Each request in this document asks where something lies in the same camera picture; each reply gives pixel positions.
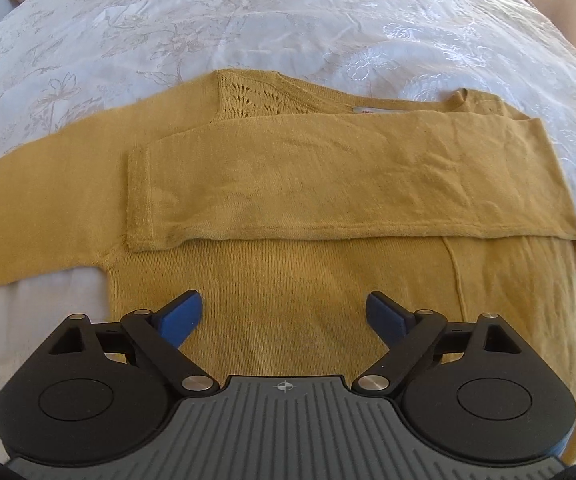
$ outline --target gray ribbed plate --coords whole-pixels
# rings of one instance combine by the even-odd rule
[[[124,458],[83,468],[14,459],[28,480],[547,480],[556,458],[495,468],[458,462],[412,435],[385,399],[338,377],[234,377],[180,403],[169,425]]]

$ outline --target metal screw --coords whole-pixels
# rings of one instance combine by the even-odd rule
[[[203,392],[212,386],[212,379],[205,375],[191,375],[181,381],[181,385],[191,392]]]
[[[379,390],[385,390],[388,388],[390,383],[388,382],[388,379],[380,375],[364,375],[363,377],[359,377],[357,384],[363,390],[378,392]]]

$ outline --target bedding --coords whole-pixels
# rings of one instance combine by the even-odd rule
[[[498,94],[543,120],[576,206],[576,50],[522,0],[28,0],[0,23],[0,157],[224,67],[381,98]],[[66,314],[105,319],[106,298],[91,268],[0,287],[0,387]]]

